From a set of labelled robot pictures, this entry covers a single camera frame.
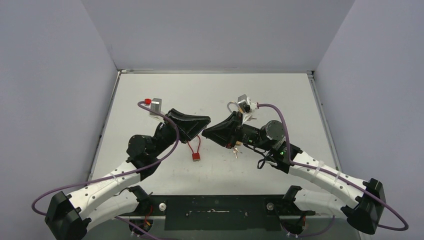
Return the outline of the red cable padlock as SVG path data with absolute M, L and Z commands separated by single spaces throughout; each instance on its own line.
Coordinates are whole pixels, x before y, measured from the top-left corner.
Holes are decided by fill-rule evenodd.
M 191 151 L 191 158 L 193 162 L 198 162 L 201 160 L 201 156 L 200 156 L 200 147 L 201 147 L 201 137 L 199 135 L 196 136 L 197 140 L 198 140 L 198 145 L 196 147 L 196 149 L 194 149 L 190 143 L 190 141 L 188 141 L 186 144 L 189 147 L 190 151 Z

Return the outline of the large brass padlock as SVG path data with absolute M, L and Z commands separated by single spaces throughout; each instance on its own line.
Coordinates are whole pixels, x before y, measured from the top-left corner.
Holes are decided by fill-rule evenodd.
M 228 111 L 231 112 L 239 112 L 240 108 L 237 102 L 235 101 L 229 101 L 226 105 Z

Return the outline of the silver key bunch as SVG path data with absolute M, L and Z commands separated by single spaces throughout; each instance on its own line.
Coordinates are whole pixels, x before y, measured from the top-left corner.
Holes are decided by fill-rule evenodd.
M 239 158 L 239 155 L 242 154 L 242 152 L 237 147 L 234 147 L 232 149 L 232 152 L 233 152 L 233 154 L 234 154 L 234 156 L 235 156 L 236 159 L 238 159 Z

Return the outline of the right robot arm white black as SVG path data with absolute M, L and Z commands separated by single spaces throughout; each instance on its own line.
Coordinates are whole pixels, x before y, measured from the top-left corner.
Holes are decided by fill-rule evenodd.
M 286 213 L 313 211 L 329 214 L 346 219 L 351 227 L 362 233 L 375 234 L 386 207 L 383 184 L 375 178 L 363 180 L 348 176 L 313 158 L 287 141 L 285 127 L 279 120 L 254 127 L 245 123 L 243 113 L 233 111 L 224 121 L 206 128 L 202 135 L 227 149 L 243 144 L 262 155 L 258 169 L 269 164 L 325 190 L 322 193 L 293 186 L 294 195 L 282 201 Z

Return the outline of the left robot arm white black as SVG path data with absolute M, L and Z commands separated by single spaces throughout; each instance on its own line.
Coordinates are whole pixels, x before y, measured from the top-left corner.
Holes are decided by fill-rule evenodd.
M 154 134 L 130 137 L 127 159 L 107 175 L 82 183 L 68 194 L 56 191 L 44 221 L 57 240 L 81 240 L 98 224 L 122 214 L 144 215 L 149 201 L 137 184 L 157 170 L 165 159 L 160 154 L 191 141 L 211 122 L 209 116 L 183 114 L 174 108 L 157 116 L 163 121 Z

